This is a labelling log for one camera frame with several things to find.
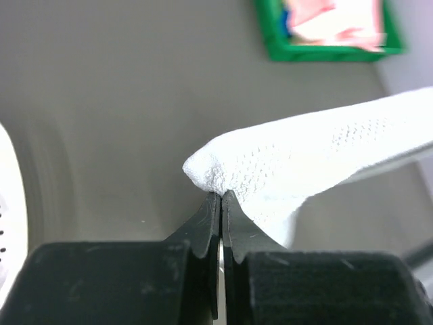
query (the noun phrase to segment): black robotic claw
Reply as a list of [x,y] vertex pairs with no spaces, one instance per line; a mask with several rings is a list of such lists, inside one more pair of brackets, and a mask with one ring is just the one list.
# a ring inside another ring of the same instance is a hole
[[162,242],[42,246],[18,276],[0,325],[211,324],[220,238],[228,325],[433,324],[422,287],[400,259],[287,251],[228,192],[209,193]]

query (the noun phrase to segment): gray surface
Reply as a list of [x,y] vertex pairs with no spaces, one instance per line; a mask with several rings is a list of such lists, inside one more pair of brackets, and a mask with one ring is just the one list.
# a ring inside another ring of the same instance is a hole
[[[0,121],[32,246],[162,239],[204,197],[181,165],[212,137],[384,95],[370,64],[269,62],[251,3],[0,4]],[[433,230],[413,167],[330,190],[300,214],[296,248],[401,252]]]

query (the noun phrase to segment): white wall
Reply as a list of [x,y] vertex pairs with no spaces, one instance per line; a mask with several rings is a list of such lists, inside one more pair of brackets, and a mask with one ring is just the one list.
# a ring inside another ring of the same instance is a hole
[[390,93],[433,85],[433,0],[390,0],[407,43],[402,56],[377,63]]

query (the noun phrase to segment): white and pink cloth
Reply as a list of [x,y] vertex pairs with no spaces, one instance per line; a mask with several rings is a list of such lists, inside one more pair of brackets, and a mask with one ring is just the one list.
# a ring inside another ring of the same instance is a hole
[[381,51],[386,35],[382,0],[284,0],[288,29],[305,45],[354,46]]

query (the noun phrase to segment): green basket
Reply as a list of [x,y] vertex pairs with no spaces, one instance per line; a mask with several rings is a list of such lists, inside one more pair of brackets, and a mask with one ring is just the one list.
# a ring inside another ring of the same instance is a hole
[[271,60],[292,62],[372,62],[404,50],[389,3],[384,0],[386,44],[383,52],[368,52],[355,47],[293,45],[281,27],[281,0],[254,0],[265,46]]

